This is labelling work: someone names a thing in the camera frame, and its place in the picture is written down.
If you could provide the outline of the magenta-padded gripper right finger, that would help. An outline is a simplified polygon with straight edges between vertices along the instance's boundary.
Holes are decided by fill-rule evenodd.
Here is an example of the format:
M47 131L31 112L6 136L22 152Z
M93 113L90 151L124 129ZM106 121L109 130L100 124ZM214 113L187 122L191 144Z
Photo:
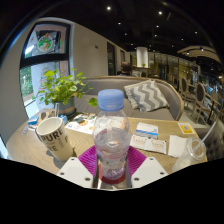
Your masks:
M126 158L128 188L140 188L167 175L168 173L155 157L146 157L134 147L129 147Z

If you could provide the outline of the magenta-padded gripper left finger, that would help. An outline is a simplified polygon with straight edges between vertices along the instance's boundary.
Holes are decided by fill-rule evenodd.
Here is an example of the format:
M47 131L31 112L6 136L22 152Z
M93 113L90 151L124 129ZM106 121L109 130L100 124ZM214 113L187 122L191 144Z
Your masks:
M98 184L98 160L94 146L79 157L70 157L57 175L84 188L94 188Z

